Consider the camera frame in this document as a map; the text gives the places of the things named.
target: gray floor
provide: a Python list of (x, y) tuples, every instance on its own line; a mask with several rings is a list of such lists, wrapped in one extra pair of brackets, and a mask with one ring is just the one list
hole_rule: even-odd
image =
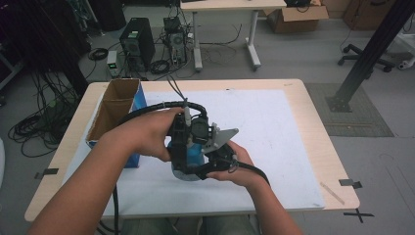
[[(130, 9), (126, 15), (134, 16), (134, 11)], [(200, 29), (201, 38), (208, 42), (228, 41), (236, 36), (232, 25), (201, 26)], [(154, 37), (160, 31), (154, 28)], [(244, 46), (248, 31), (249, 26), (244, 24), (241, 36), (229, 47), (204, 45), (202, 72), (193, 73), (193, 66), (189, 64), (174, 76), (177, 79), (300, 78), (304, 82), (341, 83), (352, 68), (353, 62), (345, 62), (342, 67), (337, 65), (342, 55), (340, 45), (349, 33), (341, 20), (321, 21), (316, 31), (295, 34), (274, 34), (266, 21), (259, 21), (255, 46), (262, 67), (257, 71), (252, 70)], [(372, 33), (352, 31), (346, 44), (364, 46)], [(108, 47), (117, 42), (119, 34), (116, 31), (93, 37), (93, 47)], [(401, 52), (404, 51), (393, 45), (387, 58), (400, 63), (406, 59), (400, 57)], [(84, 58), (79, 65), (87, 74), (93, 62)], [(149, 73), (142, 75), (150, 80), (157, 78)], [(98, 63), (88, 78), (91, 82), (109, 79), (104, 63)], [(374, 217), (363, 217), (361, 223), (357, 216), (345, 216), (344, 211), (293, 212), (305, 234), (414, 234), (415, 69), (384, 73), (375, 68), (362, 87), (395, 137), (331, 139), (348, 176), (363, 185), (356, 190), (360, 212), (372, 213)], [(28, 73), (21, 72), (1, 92), (8, 104), (0, 108), (0, 136), (6, 148), (6, 170), (0, 189), (0, 233), (24, 234), (29, 222), (23, 216), (40, 182), (34, 175), (48, 166), (53, 154), (25, 158), (21, 145), (7, 137), (14, 124), (36, 110), (36, 90)], [(32, 153), (45, 150), (37, 140), (27, 149)], [(192, 225), (186, 219), (179, 224)]]

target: white desk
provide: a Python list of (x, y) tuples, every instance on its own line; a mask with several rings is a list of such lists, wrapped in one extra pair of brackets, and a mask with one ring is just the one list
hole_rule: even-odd
[(259, 57), (254, 47), (254, 35), (256, 29), (256, 21), (258, 16), (258, 10), (262, 9), (278, 9), (286, 7), (284, 0), (206, 0), (197, 2), (181, 3), (181, 9), (184, 12), (193, 13), (193, 36), (194, 36), (194, 58), (195, 58), (195, 70), (201, 71), (202, 56), (201, 47), (198, 34), (198, 12), (205, 11), (241, 11), (241, 10), (253, 10), (251, 18), (251, 30), (250, 36), (246, 38), (248, 50), (250, 52), (251, 59), (253, 61), (253, 69), (256, 71), (260, 67)]

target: cardboard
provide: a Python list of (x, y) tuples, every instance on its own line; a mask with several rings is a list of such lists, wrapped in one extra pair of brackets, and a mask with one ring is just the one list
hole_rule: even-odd
[(268, 15), (267, 22), (274, 32), (307, 32), (317, 28), (318, 21), (329, 19), (325, 6), (283, 8)]
[(394, 0), (352, 0), (344, 22), (352, 30), (376, 30), (394, 4)]
[[(143, 107), (147, 107), (147, 103), (139, 79), (110, 81), (86, 136), (86, 144), (93, 148), (101, 136), (117, 127), (122, 117)], [(131, 155), (125, 167), (138, 167), (139, 159), (138, 154)]]
[(322, 0), (330, 19), (342, 19), (351, 0)]

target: person's left hand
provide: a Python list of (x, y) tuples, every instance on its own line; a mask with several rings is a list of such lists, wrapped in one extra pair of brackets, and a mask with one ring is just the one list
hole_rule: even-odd
[(111, 132), (114, 138), (121, 138), (122, 145), (131, 153), (153, 156), (168, 162), (170, 154), (164, 146), (164, 139), (174, 116), (180, 113), (183, 113), (181, 108), (150, 112), (129, 120)]

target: white paper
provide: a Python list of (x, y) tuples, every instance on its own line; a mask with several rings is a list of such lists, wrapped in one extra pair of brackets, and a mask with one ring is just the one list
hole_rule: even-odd
[[(207, 109), (209, 123), (223, 130), (239, 128), (232, 139), (250, 153), (254, 165), (267, 175), (286, 210), (324, 208), (324, 200), (302, 145), (297, 125), (282, 90), (216, 90), (185, 92), (189, 102)], [(147, 104), (180, 101), (174, 92), (146, 92)], [(89, 152), (83, 139), (69, 166), (66, 179)], [(121, 215), (167, 215), (253, 212), (245, 188), (214, 179), (181, 181), (171, 163), (141, 157), (139, 168), (125, 169), (118, 181)], [(104, 215), (114, 214), (112, 200)]]

